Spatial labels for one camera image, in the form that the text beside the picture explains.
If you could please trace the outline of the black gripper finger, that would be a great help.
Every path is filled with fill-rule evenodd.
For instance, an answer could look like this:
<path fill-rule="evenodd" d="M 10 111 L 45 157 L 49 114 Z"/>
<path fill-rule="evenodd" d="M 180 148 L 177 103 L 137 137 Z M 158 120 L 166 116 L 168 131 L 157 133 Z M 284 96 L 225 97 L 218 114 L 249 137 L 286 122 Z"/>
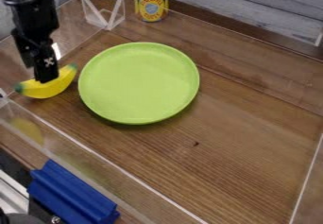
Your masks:
<path fill-rule="evenodd" d="M 33 50 L 32 43 L 21 37 L 14 37 L 14 44 L 19 54 L 19 58 L 25 64 L 25 67 L 30 68 L 34 65 L 33 59 L 30 56 L 30 53 Z"/>
<path fill-rule="evenodd" d="M 34 80 L 40 83 L 46 83 L 56 79 L 57 58 L 52 46 L 48 43 L 41 43 L 34 54 Z"/>

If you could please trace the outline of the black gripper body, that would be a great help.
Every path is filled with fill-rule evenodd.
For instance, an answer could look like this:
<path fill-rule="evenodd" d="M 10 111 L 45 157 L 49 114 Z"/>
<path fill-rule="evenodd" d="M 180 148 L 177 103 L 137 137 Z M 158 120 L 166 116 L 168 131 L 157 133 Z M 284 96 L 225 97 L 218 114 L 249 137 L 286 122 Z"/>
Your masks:
<path fill-rule="evenodd" d="M 58 28 L 54 0 L 2 0 L 11 10 L 14 43 L 38 47 L 53 42 L 50 35 Z"/>

